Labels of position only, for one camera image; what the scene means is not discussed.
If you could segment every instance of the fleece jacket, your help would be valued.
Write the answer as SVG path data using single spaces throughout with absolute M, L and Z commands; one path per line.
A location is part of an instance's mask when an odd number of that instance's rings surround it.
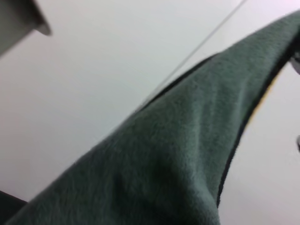
M 8 225 L 218 225 L 245 125 L 299 43 L 300 12 L 188 71 Z

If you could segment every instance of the green fleece fabric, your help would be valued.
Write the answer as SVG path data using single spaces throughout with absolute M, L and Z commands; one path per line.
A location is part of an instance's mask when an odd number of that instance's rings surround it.
M 300 12 L 245 38 L 127 119 L 9 225 L 218 225 L 241 133 L 289 60 Z

